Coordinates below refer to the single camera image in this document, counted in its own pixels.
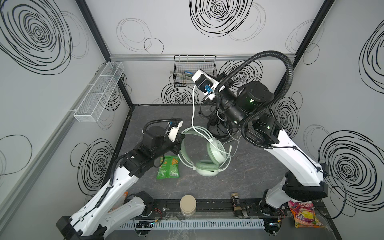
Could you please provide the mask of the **mint green headphones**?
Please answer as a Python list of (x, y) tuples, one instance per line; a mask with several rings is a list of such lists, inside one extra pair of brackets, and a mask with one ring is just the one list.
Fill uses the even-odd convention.
[(196, 162), (192, 161), (187, 152), (186, 144), (184, 142), (182, 143), (178, 157), (186, 167), (204, 177), (215, 177), (228, 168), (232, 160), (232, 146), (226, 150), (224, 144), (214, 138), (208, 129), (200, 126), (187, 128), (182, 131), (182, 135), (196, 136), (206, 141), (206, 158)]

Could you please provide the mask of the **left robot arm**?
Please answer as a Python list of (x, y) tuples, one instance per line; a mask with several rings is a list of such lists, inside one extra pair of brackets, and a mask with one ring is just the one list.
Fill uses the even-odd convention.
[(184, 135), (179, 133), (183, 120), (154, 120), (145, 124), (143, 138), (131, 151), (113, 163), (110, 179), (93, 198), (72, 216), (61, 217), (56, 226), (65, 240), (104, 240), (121, 225), (140, 215), (150, 215), (153, 198), (144, 191), (117, 209), (112, 207), (133, 186), (155, 160), (168, 152), (177, 155)]

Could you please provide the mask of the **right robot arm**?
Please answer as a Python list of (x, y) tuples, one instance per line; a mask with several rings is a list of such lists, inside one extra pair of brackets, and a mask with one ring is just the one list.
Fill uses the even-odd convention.
[[(250, 82), (230, 91), (232, 78), (251, 62), (264, 57), (273, 57), (283, 62), (286, 68), (285, 83), (281, 92), (272, 94), (260, 82)], [(326, 198), (325, 164), (316, 163), (289, 137), (275, 117), (272, 107), (283, 98), (294, 78), (294, 67), (288, 56), (278, 51), (263, 51), (245, 60), (229, 75), (214, 78), (206, 73), (196, 73), (195, 85), (215, 103), (215, 111), (221, 109), (233, 124), (240, 127), (243, 138), (253, 146), (262, 148), (276, 157), (287, 169), (283, 179), (264, 192), (259, 203), (260, 211), (273, 215), (282, 205), (291, 200), (310, 202)]]

